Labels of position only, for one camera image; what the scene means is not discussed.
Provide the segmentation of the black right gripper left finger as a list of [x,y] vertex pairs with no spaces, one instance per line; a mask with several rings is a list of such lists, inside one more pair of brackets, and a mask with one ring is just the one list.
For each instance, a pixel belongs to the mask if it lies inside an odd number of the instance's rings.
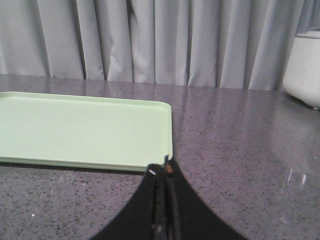
[[134,195],[93,240],[164,240],[163,170],[150,164]]

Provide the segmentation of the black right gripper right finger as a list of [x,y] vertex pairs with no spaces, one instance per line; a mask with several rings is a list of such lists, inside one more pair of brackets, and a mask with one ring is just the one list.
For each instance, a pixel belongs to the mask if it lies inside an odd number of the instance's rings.
[[170,240],[245,239],[209,209],[173,158],[165,157],[163,170]]

